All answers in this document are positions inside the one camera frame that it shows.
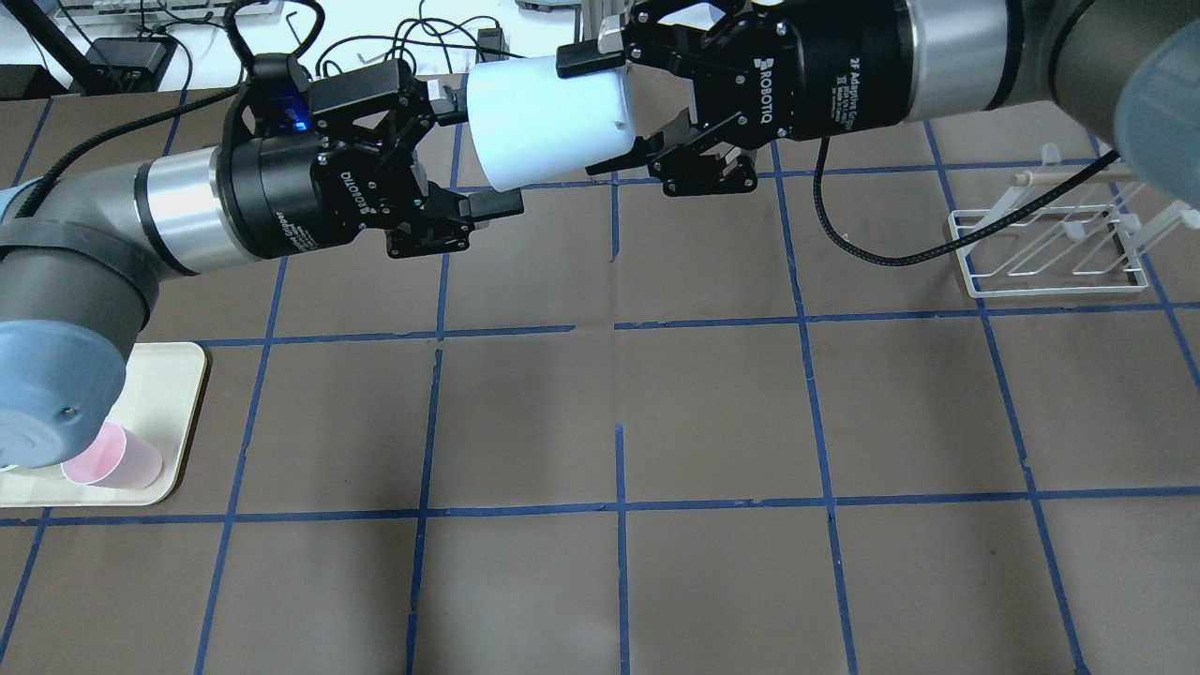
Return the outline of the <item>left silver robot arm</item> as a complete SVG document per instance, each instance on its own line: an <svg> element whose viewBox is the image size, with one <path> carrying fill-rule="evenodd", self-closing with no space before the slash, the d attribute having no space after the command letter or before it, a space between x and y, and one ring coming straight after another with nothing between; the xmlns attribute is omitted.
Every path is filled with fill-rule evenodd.
<svg viewBox="0 0 1200 675"><path fill-rule="evenodd" d="M48 467L86 449L173 277L343 247L367 229L394 258L458 252L518 189L458 195L416 145L466 119L466 94L402 61L312 82L257 56L214 148L2 192L1 458Z"/></svg>

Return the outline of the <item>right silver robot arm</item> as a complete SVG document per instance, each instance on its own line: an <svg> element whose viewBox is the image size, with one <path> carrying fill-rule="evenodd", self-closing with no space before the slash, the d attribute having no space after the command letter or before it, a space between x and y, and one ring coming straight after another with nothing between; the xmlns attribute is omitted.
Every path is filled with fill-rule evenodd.
<svg viewBox="0 0 1200 675"><path fill-rule="evenodd" d="M592 173L644 166L668 196L755 186L726 143L821 141L960 113L1052 102L1160 193L1196 205L1195 1L637 1L616 30L562 47L562 80L629 64L691 84L667 127Z"/></svg>

